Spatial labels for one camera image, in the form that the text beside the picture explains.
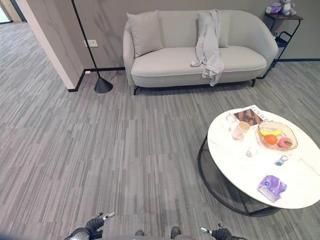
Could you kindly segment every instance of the coffee table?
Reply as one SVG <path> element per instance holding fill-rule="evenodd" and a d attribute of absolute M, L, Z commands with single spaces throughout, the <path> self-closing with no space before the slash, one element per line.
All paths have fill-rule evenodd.
<path fill-rule="evenodd" d="M 320 151 L 314 141 L 292 122 L 267 111 L 263 111 L 263 114 L 269 120 L 283 123 L 291 128 L 298 141 L 296 149 L 283 152 L 264 147 L 257 139 L 257 126 L 251 127 L 243 140 L 234 140 L 228 128 L 223 126 L 228 113 L 237 113 L 241 110 L 233 109 L 217 116 L 212 121 L 200 147 L 197 157 L 199 173 L 209 192 L 227 208 L 252 217 L 267 216 L 281 209 L 306 208 L 318 202 L 320 175 L 305 163 L 305 160 L 308 160 L 309 163 L 314 161 L 315 164 L 319 164 Z M 216 194 L 207 182 L 201 164 L 202 151 L 206 142 L 208 142 L 214 164 L 227 180 L 239 191 L 268 207 L 249 212 L 243 203 L 244 211 L 231 206 Z M 258 149 L 257 154 L 252 157 L 246 156 L 249 147 Z M 282 166 L 275 165 L 274 162 L 283 155 L 288 156 L 289 160 Z M 281 198 L 276 202 L 270 201 L 257 190 L 259 183 L 267 175 L 274 175 L 287 184 L 286 191 L 281 193 Z"/>

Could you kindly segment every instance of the sofa leg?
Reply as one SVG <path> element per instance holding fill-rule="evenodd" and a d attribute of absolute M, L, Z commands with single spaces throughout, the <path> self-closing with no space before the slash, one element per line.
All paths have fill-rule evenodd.
<path fill-rule="evenodd" d="M 139 89 L 139 86 L 135 86 L 134 91 L 133 91 L 133 95 L 137 95 L 137 90 Z"/>

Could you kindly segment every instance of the gray wall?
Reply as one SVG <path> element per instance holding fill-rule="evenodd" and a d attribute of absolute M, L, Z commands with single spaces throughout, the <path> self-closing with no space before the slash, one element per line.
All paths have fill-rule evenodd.
<path fill-rule="evenodd" d="M 88 50 L 83 43 L 83 37 L 75 17 L 71 0 L 53 0 L 61 22 L 55 22 L 54 31 L 65 28 L 72 45 L 85 68 L 92 68 Z M 250 12 L 264 19 L 267 5 L 276 0 L 75 0 L 80 18 L 88 39 L 96 39 L 99 47 L 93 49 L 93 54 L 100 68 L 122 67 L 122 36 L 127 21 L 126 12 L 138 14 L 152 10 L 204 10 L 233 9 Z M 296 0 L 296 10 L 304 18 L 295 38 L 288 46 L 283 58 L 320 58 L 320 9 L 319 0 Z M 285 21 L 282 30 L 292 31 L 296 22 Z"/>
<path fill-rule="evenodd" d="M 27 0 L 36 20 L 49 41 L 55 55 L 61 62 L 74 87 L 77 86 L 86 59 L 78 57 L 70 35 L 52 0 Z"/>

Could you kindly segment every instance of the purple item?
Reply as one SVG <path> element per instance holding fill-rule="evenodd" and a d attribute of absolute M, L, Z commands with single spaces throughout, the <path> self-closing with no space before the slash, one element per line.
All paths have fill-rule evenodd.
<path fill-rule="evenodd" d="M 273 203 L 280 199 L 280 193 L 284 192 L 286 189 L 287 185 L 273 175 L 265 176 L 257 188 L 260 193 Z"/>
<path fill-rule="evenodd" d="M 282 6 L 271 5 L 268 6 L 265 10 L 267 14 L 277 14 L 281 11 Z"/>

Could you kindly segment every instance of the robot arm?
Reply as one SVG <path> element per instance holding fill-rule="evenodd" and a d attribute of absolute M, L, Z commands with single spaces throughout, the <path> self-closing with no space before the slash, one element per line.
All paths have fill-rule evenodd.
<path fill-rule="evenodd" d="M 209 229 L 206 229 L 205 227 L 202 227 L 201 232 L 210 234 L 216 240 L 247 240 L 244 237 L 233 236 L 231 232 L 227 229 L 227 227 L 223 226 L 221 223 L 219 223 L 218 226 L 219 226 L 218 230 L 212 230 L 212 231 L 210 231 Z"/>
<path fill-rule="evenodd" d="M 110 212 L 107 215 L 101 217 L 103 213 L 99 213 L 97 217 L 92 218 L 90 221 L 86 223 L 84 227 L 77 228 L 73 231 L 69 236 L 67 236 L 64 240 L 94 240 L 101 239 L 103 231 L 97 231 L 101 228 L 105 221 L 109 218 L 112 218 L 116 213 Z"/>

